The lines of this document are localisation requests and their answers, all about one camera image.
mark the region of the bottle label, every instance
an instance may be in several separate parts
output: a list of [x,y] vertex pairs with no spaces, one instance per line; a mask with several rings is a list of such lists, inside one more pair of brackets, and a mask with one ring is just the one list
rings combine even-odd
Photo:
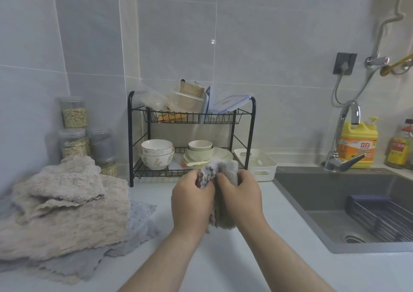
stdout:
[[411,140],[394,138],[387,161],[397,165],[405,165],[411,145]]
[[355,139],[341,137],[338,145],[338,157],[344,160],[363,153],[365,158],[362,161],[373,161],[376,151],[377,140],[373,139]]

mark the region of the sink drain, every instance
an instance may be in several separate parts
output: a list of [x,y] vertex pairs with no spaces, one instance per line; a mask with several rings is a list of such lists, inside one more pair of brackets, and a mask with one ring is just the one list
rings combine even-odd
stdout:
[[362,238],[356,235],[346,235],[344,236],[344,241],[346,241],[346,243],[366,243]]

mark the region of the jar lid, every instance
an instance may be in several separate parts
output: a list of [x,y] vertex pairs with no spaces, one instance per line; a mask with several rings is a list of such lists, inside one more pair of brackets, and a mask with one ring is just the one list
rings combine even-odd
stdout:
[[82,128],[69,128],[59,130],[59,134],[63,138],[80,138],[85,136],[86,131]]
[[104,163],[110,163],[111,161],[115,161],[116,157],[111,156],[111,157],[105,157],[105,158],[97,158],[96,162],[98,164],[104,164]]
[[79,101],[83,101],[83,99],[80,96],[62,96],[62,97],[59,97],[59,101],[79,102]]
[[90,134],[106,134],[106,133],[111,133],[110,128],[102,128],[102,129],[90,129]]

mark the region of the dish soap bottle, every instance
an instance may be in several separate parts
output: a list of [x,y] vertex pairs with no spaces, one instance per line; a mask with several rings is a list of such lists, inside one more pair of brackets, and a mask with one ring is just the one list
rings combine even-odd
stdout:
[[403,128],[393,138],[385,165],[398,169],[404,168],[413,143],[412,125],[413,119],[405,120]]
[[371,117],[367,122],[359,125],[352,125],[349,121],[344,123],[338,145],[338,157],[347,161],[361,153],[365,154],[365,158],[355,163],[352,168],[369,168],[373,165],[379,137],[377,126],[374,124],[377,119],[377,117]]

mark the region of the bowl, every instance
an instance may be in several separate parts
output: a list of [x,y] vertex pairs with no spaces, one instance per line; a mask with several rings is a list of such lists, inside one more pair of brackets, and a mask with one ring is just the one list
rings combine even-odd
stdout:
[[147,156],[163,156],[173,152],[173,144],[167,140],[146,140],[140,146],[142,147],[142,154]]
[[148,156],[142,153],[142,149],[139,150],[140,157],[142,162],[147,166],[150,170],[161,170],[167,167],[171,161],[173,154],[175,151],[173,150],[171,153],[161,156]]
[[192,151],[208,151],[212,148],[212,142],[207,140],[195,140],[188,143],[189,149]]
[[193,161],[208,161],[214,154],[212,148],[207,151],[193,151],[191,149],[187,149],[186,152],[188,152],[189,158]]

